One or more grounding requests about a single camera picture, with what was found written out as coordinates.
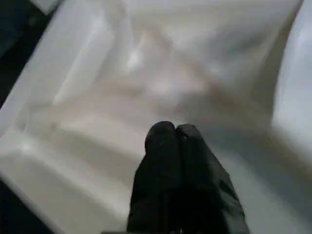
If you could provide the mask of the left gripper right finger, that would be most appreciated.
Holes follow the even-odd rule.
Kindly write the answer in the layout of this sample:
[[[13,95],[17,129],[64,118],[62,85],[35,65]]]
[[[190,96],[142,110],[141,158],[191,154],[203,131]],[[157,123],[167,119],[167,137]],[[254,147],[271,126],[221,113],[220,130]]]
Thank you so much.
[[[176,128],[183,170],[185,234],[248,234],[244,210],[227,171],[192,124]]]

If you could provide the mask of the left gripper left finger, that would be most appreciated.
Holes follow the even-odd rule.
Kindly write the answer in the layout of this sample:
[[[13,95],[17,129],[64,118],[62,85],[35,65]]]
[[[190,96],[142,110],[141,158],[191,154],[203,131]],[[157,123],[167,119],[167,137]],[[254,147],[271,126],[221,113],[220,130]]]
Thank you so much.
[[[132,234],[173,234],[179,230],[181,158],[175,126],[154,124],[135,175],[126,230]]]

